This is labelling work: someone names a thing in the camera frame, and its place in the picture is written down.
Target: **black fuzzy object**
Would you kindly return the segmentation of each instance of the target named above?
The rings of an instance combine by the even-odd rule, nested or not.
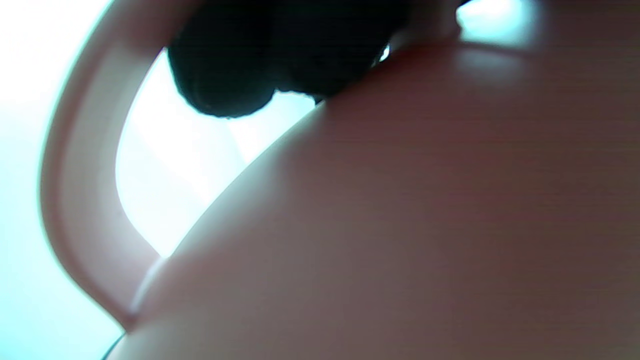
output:
[[[208,0],[168,46],[176,87],[221,118],[251,115],[276,90],[318,103],[366,75],[412,1]]]

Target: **pink plastic surface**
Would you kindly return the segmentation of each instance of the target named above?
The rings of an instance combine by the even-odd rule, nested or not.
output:
[[[125,329],[159,256],[122,209],[116,151],[147,71],[198,3],[114,0],[67,81],[45,148],[42,216],[53,250]]]
[[[188,11],[117,2],[42,188],[63,265],[128,330],[110,359],[636,360],[640,3],[516,3],[522,41],[399,51],[302,120],[203,214],[133,323],[157,254],[117,203],[116,143]]]

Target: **dark blurry object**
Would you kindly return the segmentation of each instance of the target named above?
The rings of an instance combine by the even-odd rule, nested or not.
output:
[[[278,89],[325,99],[361,79],[409,19],[410,0],[281,0],[271,57]]]
[[[425,1],[437,9],[441,0]],[[317,104],[366,75],[408,25],[412,3],[210,0],[168,47],[170,67],[181,96],[215,117],[251,115],[275,90]]]
[[[201,113],[249,115],[273,97],[268,47],[274,1],[206,2],[168,47],[178,92]]]

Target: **bright white background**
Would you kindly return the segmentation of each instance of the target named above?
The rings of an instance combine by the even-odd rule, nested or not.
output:
[[[100,359],[121,334],[53,258],[36,197],[56,98],[108,3],[0,1],[0,360]],[[528,4],[476,0],[460,11],[463,36],[504,45],[526,41],[533,16]],[[161,254],[171,254],[235,176],[312,107],[306,97],[278,94],[251,117],[215,121],[176,94],[162,55],[120,146],[118,189],[128,216]]]

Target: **curved pink handle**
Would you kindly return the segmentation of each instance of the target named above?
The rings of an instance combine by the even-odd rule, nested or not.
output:
[[[55,111],[42,162],[42,220],[64,269],[124,327],[158,253],[126,217],[116,152],[131,103],[162,48],[202,0],[114,0]]]

